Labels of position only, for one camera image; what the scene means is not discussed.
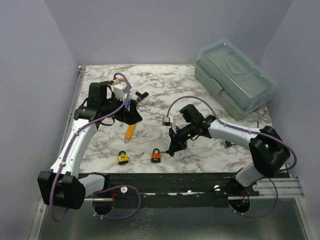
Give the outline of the orange padlock with keys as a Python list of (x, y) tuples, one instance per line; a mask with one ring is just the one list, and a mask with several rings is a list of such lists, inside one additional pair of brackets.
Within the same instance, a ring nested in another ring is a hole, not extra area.
[(161, 162), (161, 152), (158, 148), (155, 148), (152, 151), (151, 162), (152, 163), (160, 163)]

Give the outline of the silver padlock keys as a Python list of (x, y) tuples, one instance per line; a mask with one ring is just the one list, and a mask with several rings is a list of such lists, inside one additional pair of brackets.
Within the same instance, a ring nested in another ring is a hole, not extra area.
[(142, 152), (140, 154), (133, 154), (133, 155), (131, 155), (131, 157), (133, 159), (141, 159), (144, 156), (144, 154), (145, 154), (144, 152)]

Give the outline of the yellow padlock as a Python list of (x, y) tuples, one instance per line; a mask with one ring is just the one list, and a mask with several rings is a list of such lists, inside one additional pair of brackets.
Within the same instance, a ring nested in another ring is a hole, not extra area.
[(118, 153), (118, 164), (119, 165), (126, 165), (129, 163), (129, 157), (125, 151), (120, 151)]

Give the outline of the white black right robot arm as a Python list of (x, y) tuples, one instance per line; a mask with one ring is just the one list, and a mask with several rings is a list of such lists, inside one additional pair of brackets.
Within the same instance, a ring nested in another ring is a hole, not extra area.
[(183, 107), (180, 114), (188, 125), (169, 129), (170, 144), (166, 151), (171, 157), (187, 148), (187, 141), (197, 137), (220, 139), (241, 146), (251, 153), (252, 162), (241, 168), (230, 183), (230, 191), (241, 196), (248, 186), (264, 177), (273, 178), (291, 156), (289, 149), (274, 128), (241, 128), (220, 123), (212, 115), (203, 117), (193, 104)]

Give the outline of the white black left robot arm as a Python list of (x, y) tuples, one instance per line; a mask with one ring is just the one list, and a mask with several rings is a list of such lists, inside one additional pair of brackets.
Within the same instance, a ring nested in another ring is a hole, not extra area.
[(96, 193), (104, 198), (111, 185), (106, 177), (90, 173), (79, 178), (80, 165), (92, 137), (103, 119), (111, 118), (127, 125), (142, 121), (137, 102), (130, 99), (131, 85), (125, 81), (110, 81), (89, 85), (88, 96), (75, 110), (69, 137), (49, 171), (41, 171), (37, 182), (46, 205), (78, 210), (86, 197)]

